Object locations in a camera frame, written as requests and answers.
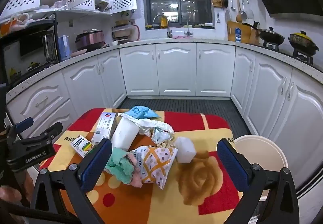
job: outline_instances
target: pink cloth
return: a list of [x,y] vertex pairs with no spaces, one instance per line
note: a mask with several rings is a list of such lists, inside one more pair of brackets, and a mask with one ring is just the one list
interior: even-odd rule
[[141,175],[140,175],[140,168],[138,168],[136,166],[137,165],[137,159],[135,158],[133,153],[128,153],[127,157],[135,167],[135,170],[133,172],[132,180],[130,182],[130,185],[133,185],[134,187],[142,187],[143,183],[142,183],[142,178],[141,178]]

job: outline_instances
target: blue gripper pad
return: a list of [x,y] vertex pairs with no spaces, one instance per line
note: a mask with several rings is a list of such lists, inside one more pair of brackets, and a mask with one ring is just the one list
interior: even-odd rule
[[235,185],[235,188],[240,192],[247,192],[249,189],[248,174],[223,140],[218,142],[216,151],[233,184]]
[[81,190],[83,192],[91,191],[98,181],[104,167],[106,166],[112,154],[112,144],[108,139],[103,139],[100,144],[95,147],[92,153],[87,154],[83,161],[91,159],[87,167],[81,173]]

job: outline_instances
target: green cloth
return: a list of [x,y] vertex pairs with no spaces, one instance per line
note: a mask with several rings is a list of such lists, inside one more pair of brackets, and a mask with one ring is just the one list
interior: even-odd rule
[[126,157],[126,154],[127,152],[121,148],[114,147],[112,155],[104,168],[112,175],[115,175],[117,180],[122,181],[124,184],[129,184],[135,168]]

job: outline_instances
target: white foam block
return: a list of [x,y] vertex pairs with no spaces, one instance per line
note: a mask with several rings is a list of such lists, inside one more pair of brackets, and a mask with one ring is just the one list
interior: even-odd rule
[[176,159],[178,163],[187,164],[192,161],[196,155],[196,150],[193,142],[183,136],[179,136],[175,140],[175,146],[178,149]]

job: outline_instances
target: faucet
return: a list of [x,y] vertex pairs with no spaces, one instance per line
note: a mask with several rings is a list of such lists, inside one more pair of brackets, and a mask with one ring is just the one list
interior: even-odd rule
[[156,19],[158,16],[160,16],[160,17],[162,17],[162,18],[165,18],[165,19],[166,19],[166,21],[167,21],[167,38],[172,38],[172,37],[173,37],[173,35],[172,35],[172,30],[170,30],[170,29],[169,29],[169,22],[168,22],[168,19],[167,19],[167,17],[166,17],[165,15],[156,15],[156,16],[155,16],[155,18],[154,18],[154,20],[152,21],[152,23],[154,23],[154,22],[155,22],[155,19]]

